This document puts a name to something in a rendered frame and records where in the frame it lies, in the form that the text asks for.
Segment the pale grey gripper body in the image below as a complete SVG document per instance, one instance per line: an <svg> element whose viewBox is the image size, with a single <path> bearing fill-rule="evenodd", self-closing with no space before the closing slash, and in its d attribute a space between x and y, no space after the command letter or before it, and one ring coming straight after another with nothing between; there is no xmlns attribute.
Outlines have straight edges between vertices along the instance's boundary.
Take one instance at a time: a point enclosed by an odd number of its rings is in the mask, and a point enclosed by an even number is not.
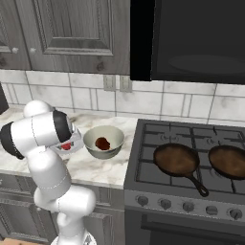
<svg viewBox="0 0 245 245"><path fill-rule="evenodd" d="M70 141L71 142L76 142L80 139L80 133L77 129L77 127L72 123L71 124L71 138Z"/></svg>

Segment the white patterned plate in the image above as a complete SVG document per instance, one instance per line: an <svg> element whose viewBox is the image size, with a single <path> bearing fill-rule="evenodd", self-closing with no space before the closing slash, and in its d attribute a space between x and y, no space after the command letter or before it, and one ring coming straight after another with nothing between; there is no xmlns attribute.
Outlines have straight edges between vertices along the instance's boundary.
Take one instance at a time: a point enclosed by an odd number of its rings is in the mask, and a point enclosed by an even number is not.
<svg viewBox="0 0 245 245"><path fill-rule="evenodd" d="M71 143L71 149L70 150L63 150L61 148L61 145L68 144L68 143ZM72 153L79 151L83 147L84 147L84 142L83 142L82 135L80 134L80 139L78 141L71 142L69 139L68 141L66 141L64 143L60 143L60 144L51 146L51 150L53 150L58 155L68 155L68 154L72 154Z"/></svg>

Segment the pale green bowl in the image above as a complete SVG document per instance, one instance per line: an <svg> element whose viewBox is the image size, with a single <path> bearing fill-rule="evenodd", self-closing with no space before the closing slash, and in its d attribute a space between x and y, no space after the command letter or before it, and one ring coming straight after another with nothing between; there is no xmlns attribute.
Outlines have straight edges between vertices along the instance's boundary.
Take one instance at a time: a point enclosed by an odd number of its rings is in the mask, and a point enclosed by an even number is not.
<svg viewBox="0 0 245 245"><path fill-rule="evenodd" d="M99 137L104 137L110 143L109 150L100 150L95 146L96 139ZM115 126L96 126L84 134L83 142L92 156L101 160L107 160L120 152L124 142L124 134Z"/></svg>

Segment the dark brown steak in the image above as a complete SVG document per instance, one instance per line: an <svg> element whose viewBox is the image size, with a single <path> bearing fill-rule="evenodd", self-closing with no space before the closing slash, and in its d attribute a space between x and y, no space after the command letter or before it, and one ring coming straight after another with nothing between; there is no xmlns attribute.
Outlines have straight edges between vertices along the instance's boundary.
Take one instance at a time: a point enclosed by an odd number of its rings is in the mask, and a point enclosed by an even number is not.
<svg viewBox="0 0 245 245"><path fill-rule="evenodd" d="M99 148L100 150L110 149L110 143L104 137L97 138L95 142L95 146Z"/></svg>

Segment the grey wooden drawer front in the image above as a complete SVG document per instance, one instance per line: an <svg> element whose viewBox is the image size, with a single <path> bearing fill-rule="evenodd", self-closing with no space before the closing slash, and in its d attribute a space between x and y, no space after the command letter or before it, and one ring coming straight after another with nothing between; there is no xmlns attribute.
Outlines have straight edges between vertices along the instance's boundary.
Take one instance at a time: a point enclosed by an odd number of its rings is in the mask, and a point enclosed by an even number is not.
<svg viewBox="0 0 245 245"><path fill-rule="evenodd" d="M31 177L0 173L0 190L32 195L35 188Z"/></svg>

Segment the black countertop appliance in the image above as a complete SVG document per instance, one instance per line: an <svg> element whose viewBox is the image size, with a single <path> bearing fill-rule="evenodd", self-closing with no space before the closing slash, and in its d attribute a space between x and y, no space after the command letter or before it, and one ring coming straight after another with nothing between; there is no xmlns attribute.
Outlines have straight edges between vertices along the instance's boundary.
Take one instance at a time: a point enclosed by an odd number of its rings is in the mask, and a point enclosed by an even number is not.
<svg viewBox="0 0 245 245"><path fill-rule="evenodd" d="M9 109L9 105L2 88L2 84L0 83L0 115Z"/></svg>

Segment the grey wooden base cupboard door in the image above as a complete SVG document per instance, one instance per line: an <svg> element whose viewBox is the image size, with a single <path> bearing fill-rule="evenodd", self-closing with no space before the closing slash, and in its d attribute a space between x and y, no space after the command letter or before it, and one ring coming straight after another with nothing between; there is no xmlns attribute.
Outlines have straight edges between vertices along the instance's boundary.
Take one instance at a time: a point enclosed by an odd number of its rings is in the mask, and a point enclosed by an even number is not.
<svg viewBox="0 0 245 245"><path fill-rule="evenodd" d="M51 214L30 201L0 198L0 225L7 238L51 245L57 237Z"/></svg>
<svg viewBox="0 0 245 245"><path fill-rule="evenodd" d="M84 218L98 245L125 245L122 189L88 186L96 194L94 211Z"/></svg>

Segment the dark grey gas stove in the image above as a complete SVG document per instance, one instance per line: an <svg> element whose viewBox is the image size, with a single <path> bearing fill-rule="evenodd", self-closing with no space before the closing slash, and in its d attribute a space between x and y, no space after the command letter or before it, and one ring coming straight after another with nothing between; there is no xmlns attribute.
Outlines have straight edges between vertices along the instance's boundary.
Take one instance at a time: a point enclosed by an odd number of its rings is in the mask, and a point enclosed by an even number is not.
<svg viewBox="0 0 245 245"><path fill-rule="evenodd" d="M199 194L192 181L163 173L153 163L154 150L164 144L186 145L200 159L193 176L209 191ZM209 151L218 145L231 145L245 150L245 127L187 122L139 120L137 122L129 163L124 180L124 221L126 245L245 245L245 240L214 239L176 232L156 232L141 228L142 216L149 221L212 232L245 235L245 180L226 178L216 172L209 161ZM139 196L148 198L141 206ZM171 207L164 210L160 200ZM194 204L185 212L183 204ZM207 206L216 206L217 215L208 215ZM234 220L231 209L240 209L242 217Z"/></svg>

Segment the black cast iron pan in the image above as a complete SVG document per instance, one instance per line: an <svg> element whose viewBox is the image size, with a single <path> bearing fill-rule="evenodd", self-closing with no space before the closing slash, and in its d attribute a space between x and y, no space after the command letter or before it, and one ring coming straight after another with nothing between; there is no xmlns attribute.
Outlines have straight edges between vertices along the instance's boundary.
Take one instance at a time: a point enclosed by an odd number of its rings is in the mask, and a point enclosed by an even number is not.
<svg viewBox="0 0 245 245"><path fill-rule="evenodd" d="M214 146L209 151L212 168L220 175L245 180L245 150L231 145Z"/></svg>
<svg viewBox="0 0 245 245"><path fill-rule="evenodd" d="M154 150L153 163L169 176L190 179L201 196L209 195L209 191L193 176L200 165L199 156L194 149L174 143L159 145Z"/></svg>

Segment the black microwave oven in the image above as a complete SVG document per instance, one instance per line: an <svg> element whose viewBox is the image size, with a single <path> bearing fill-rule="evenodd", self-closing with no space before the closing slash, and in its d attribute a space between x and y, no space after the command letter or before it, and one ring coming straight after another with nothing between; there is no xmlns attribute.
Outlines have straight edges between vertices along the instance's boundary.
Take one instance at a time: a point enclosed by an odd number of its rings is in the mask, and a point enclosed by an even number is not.
<svg viewBox="0 0 245 245"><path fill-rule="evenodd" d="M245 0L130 0L130 78L245 85Z"/></svg>

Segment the grey wall socket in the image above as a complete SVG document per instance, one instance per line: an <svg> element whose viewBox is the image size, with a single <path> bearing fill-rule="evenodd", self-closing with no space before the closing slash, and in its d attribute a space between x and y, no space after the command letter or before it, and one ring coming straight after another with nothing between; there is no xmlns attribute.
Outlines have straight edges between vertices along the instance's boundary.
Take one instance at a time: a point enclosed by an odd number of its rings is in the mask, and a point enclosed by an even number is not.
<svg viewBox="0 0 245 245"><path fill-rule="evenodd" d="M120 91L125 93L132 92L132 80L129 76L120 76Z"/></svg>
<svg viewBox="0 0 245 245"><path fill-rule="evenodd" d="M103 89L105 91L116 91L116 77L113 75L104 75L103 76Z"/></svg>

